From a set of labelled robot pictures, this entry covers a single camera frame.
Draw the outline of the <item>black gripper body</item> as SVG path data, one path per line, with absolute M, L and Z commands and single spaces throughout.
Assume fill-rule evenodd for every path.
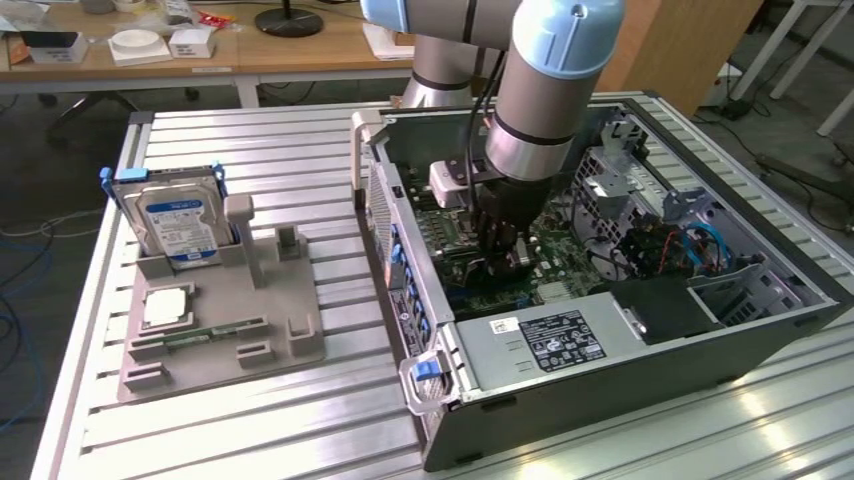
M 499 178 L 481 184 L 479 211 L 496 224 L 529 226 L 539 217 L 551 193 L 552 181 Z

